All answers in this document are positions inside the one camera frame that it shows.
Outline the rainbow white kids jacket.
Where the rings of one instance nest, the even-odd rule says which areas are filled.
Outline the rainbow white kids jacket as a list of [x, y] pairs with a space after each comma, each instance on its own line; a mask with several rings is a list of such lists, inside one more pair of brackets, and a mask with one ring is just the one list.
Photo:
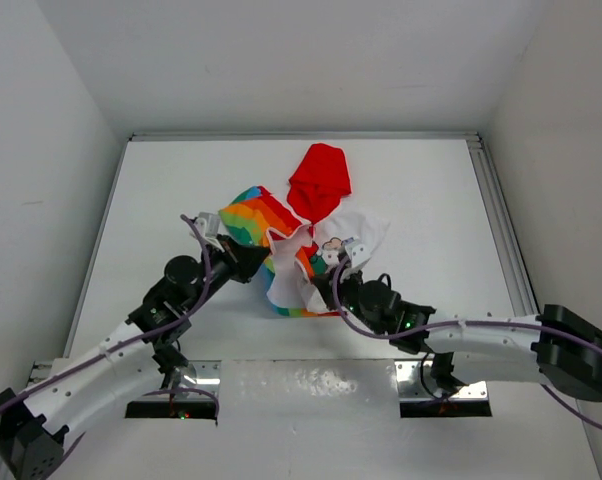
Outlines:
[[351, 194], [345, 152], [315, 143], [289, 178], [285, 199], [256, 185], [218, 211], [235, 241], [271, 250], [260, 272], [277, 314], [332, 316], [312, 278], [330, 274], [352, 242], [370, 255], [382, 244], [390, 222], [350, 202]]

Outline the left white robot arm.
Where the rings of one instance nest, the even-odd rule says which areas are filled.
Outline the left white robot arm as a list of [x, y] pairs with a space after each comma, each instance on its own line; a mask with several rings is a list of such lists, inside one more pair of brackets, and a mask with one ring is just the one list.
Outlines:
[[17, 479], [46, 479], [102, 418], [185, 376], [189, 360], [176, 343], [190, 319], [229, 281], [249, 282], [267, 247], [219, 235], [199, 259], [180, 255], [141, 305], [84, 356], [20, 393], [0, 393], [0, 457]]

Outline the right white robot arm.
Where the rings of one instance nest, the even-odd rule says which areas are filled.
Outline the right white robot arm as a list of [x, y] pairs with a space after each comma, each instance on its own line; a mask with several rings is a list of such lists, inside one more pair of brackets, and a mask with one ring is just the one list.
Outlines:
[[443, 392], [480, 381], [533, 383], [602, 403], [602, 330], [564, 306], [505, 319], [442, 319], [431, 306], [403, 300], [386, 274], [365, 281], [331, 271], [311, 283], [357, 333], [432, 355], [429, 375]]

